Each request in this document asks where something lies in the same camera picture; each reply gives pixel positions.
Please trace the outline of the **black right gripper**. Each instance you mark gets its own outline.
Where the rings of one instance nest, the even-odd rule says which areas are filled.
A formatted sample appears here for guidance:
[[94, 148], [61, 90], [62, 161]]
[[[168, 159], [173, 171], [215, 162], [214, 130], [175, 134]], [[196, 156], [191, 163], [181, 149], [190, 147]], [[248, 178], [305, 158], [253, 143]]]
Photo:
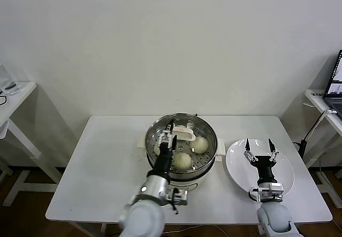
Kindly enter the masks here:
[[261, 156], [254, 156], [251, 153], [251, 148], [249, 144], [249, 140], [246, 139], [245, 144], [245, 151], [244, 156], [245, 158], [251, 163], [252, 166], [257, 168], [258, 170], [258, 184], [263, 184], [266, 182], [276, 183], [277, 180], [272, 172], [272, 167], [276, 165], [276, 157], [278, 155], [278, 151], [276, 150], [275, 145], [273, 144], [271, 139], [268, 139], [269, 149], [270, 149], [270, 156], [261, 155]]

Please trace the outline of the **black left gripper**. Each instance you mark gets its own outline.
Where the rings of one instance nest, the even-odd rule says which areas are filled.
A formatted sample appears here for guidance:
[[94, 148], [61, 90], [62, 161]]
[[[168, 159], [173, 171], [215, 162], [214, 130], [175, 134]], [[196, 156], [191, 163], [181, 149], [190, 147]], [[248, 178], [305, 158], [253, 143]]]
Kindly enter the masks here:
[[174, 119], [172, 119], [162, 130], [158, 137], [158, 147], [160, 154], [149, 175], [169, 175], [173, 158], [173, 151], [176, 151], [177, 135], [173, 134]]

